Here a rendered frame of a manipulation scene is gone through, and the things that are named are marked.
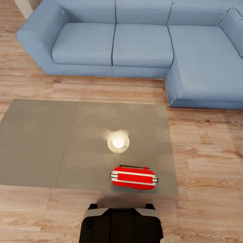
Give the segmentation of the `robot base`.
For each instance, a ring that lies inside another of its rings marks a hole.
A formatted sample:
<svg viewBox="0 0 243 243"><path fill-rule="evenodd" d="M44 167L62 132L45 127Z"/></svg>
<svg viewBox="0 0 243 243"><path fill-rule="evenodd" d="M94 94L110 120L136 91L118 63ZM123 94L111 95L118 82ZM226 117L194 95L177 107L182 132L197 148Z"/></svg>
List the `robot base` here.
<svg viewBox="0 0 243 243"><path fill-rule="evenodd" d="M79 243L160 243L163 230L153 204L146 208L97 208L84 213Z"/></svg>

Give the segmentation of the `radio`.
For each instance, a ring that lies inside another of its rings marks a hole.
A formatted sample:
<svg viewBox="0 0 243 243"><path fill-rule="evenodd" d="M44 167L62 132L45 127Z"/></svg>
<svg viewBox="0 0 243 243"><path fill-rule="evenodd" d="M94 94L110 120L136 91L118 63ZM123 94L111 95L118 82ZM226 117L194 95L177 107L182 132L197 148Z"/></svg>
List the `radio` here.
<svg viewBox="0 0 243 243"><path fill-rule="evenodd" d="M133 189L148 190L153 189L158 183L153 171L149 168L131 168L127 165L120 165L110 173L113 184L116 186L130 187Z"/></svg>

